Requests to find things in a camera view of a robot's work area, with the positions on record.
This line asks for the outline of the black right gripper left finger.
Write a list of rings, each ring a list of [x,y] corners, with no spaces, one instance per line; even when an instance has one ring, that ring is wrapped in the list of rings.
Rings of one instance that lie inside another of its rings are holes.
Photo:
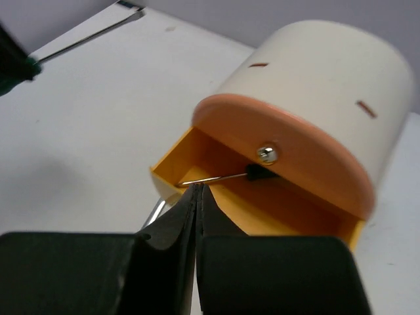
[[[3,234],[1,313],[189,314],[198,194],[134,234]]]

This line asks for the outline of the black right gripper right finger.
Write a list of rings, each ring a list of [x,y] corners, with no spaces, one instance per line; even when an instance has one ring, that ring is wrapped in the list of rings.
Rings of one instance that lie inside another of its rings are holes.
[[[370,314],[352,253],[329,236],[248,236],[197,187],[196,276],[204,314]]]

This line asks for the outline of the yellow drawer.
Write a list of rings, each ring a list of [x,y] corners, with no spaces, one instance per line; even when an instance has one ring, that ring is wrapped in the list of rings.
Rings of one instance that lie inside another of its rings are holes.
[[[365,221],[282,180],[249,181],[242,174],[251,160],[191,128],[150,169],[159,195],[174,205],[185,191],[178,183],[232,175],[213,182],[220,209],[253,236],[335,236],[356,248]]]

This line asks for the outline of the large green screwdriver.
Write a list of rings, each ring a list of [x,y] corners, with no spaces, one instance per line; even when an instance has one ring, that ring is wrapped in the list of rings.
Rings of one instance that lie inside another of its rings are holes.
[[[259,165],[259,164],[249,164],[246,166],[245,171],[243,173],[235,174],[235,175],[226,175],[226,176],[219,176],[219,177],[209,177],[209,178],[201,178],[196,180],[189,180],[186,182],[180,182],[175,186],[177,188],[184,188],[188,187],[192,184],[210,184],[213,182],[219,182],[223,180],[230,180],[244,177],[248,181],[256,181],[259,179],[272,179],[279,177],[276,173],[270,171],[269,169]]]

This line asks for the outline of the orange top drawer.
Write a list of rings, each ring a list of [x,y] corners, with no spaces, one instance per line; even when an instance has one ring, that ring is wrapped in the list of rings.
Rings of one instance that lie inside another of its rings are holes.
[[[216,94],[196,106],[192,125],[254,162],[259,148],[271,146],[271,171],[360,219],[373,212],[374,187],[362,164],[300,117],[247,96]]]

